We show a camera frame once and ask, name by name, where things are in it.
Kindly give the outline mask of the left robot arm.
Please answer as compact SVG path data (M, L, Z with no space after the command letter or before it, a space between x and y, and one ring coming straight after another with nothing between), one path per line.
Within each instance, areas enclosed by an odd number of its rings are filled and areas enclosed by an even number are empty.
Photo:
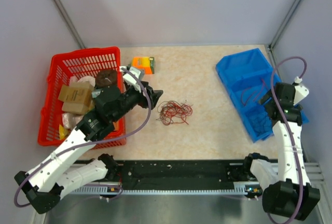
M53 209L72 191L96 180L113 180L118 164L113 156L102 154L87 165L68 171L86 151L94 148L135 106L152 110L163 95L142 81L140 89L127 86L122 93L117 86L108 86L94 99L95 107L83 116L63 143L39 166L28 172L20 171L15 181L22 188L29 204L39 213Z

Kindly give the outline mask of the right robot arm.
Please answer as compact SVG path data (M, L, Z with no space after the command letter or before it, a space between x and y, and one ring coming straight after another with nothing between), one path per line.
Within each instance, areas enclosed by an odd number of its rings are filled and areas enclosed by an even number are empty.
M299 83L277 82L259 101L272 123L278 145L278 170L259 153L244 159L242 174L257 179L262 189L262 206L268 215L304 221L318 204L321 196L311 186L301 147L302 107L299 102L309 90Z

